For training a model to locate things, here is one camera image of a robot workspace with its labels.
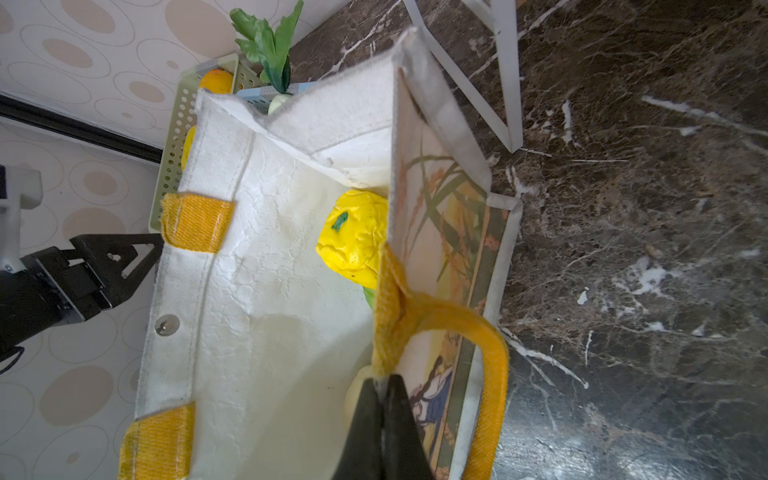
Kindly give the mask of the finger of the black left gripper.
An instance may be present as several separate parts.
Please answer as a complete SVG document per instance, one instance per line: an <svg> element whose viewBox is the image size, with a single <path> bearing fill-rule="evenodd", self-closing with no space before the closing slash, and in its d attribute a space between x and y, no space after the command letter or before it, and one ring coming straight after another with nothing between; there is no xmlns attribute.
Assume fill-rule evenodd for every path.
<svg viewBox="0 0 768 480"><path fill-rule="evenodd" d="M109 308L129 300L160 260L160 234L85 234L70 240L100 283Z"/></svg>

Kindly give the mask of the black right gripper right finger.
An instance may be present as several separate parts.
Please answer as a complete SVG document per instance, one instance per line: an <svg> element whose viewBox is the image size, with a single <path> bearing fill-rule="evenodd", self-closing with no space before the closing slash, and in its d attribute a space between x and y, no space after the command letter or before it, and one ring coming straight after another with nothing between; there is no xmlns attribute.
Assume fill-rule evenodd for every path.
<svg viewBox="0 0 768 480"><path fill-rule="evenodd" d="M434 479L400 375L392 375L387 381L381 437L382 479Z"/></svg>

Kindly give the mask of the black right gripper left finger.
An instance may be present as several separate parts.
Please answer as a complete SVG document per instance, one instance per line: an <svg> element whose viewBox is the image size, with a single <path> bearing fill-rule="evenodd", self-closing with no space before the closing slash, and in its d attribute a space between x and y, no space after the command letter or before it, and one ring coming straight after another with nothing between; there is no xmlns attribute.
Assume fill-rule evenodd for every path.
<svg viewBox="0 0 768 480"><path fill-rule="evenodd" d="M365 380L333 480L383 478L383 420L383 404L375 382Z"/></svg>

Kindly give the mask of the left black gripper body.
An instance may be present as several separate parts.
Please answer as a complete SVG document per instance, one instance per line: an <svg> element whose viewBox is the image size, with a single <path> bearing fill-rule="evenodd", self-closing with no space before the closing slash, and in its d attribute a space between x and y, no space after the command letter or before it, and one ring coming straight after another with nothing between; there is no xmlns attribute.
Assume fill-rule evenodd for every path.
<svg viewBox="0 0 768 480"><path fill-rule="evenodd" d="M1 358L17 360L21 344L59 324L85 322L102 311L102 282L78 249L50 247L1 273Z"/></svg>

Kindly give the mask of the white grocery bag yellow handles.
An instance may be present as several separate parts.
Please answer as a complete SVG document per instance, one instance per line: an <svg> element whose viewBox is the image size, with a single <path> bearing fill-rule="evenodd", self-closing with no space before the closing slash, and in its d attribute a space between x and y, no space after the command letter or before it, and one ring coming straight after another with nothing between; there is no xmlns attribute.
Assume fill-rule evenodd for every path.
<svg viewBox="0 0 768 480"><path fill-rule="evenodd" d="M425 35L264 115L200 91L197 133L163 202L160 259L122 479L327 479L372 354L374 309L316 246L349 229L350 190L385 203L394 302L437 311L392 363L430 467L486 478L508 351L498 314L522 217L491 171Z"/></svg>

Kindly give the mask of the yellow toy bell pepper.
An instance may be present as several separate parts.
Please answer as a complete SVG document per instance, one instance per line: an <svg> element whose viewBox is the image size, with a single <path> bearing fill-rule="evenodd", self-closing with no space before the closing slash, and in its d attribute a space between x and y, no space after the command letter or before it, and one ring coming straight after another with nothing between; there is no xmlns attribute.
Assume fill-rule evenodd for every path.
<svg viewBox="0 0 768 480"><path fill-rule="evenodd" d="M323 224L316 253L333 272L375 290L387 217L388 203L382 196L364 190L345 192Z"/></svg>

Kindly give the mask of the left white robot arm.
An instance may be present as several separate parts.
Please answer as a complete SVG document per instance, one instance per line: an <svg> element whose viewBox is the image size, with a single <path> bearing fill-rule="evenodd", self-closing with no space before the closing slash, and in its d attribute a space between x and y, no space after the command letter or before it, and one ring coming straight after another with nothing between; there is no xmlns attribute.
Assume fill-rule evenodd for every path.
<svg viewBox="0 0 768 480"><path fill-rule="evenodd" d="M1 371L22 343L58 325L81 323L129 300L158 263L159 234L85 234L70 249L20 254L21 212L42 204L40 172L1 167Z"/></svg>

